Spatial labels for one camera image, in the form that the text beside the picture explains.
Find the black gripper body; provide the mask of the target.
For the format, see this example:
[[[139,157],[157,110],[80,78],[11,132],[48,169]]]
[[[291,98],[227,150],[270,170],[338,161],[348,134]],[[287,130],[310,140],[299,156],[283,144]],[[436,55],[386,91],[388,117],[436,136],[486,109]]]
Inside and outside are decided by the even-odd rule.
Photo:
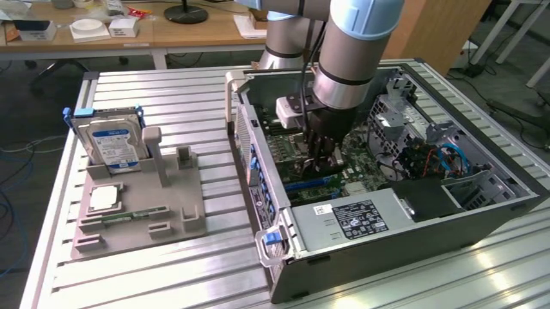
[[[314,142],[318,138],[342,143],[351,131],[356,118],[356,109],[322,108],[311,111],[307,116],[308,131],[307,141]]]

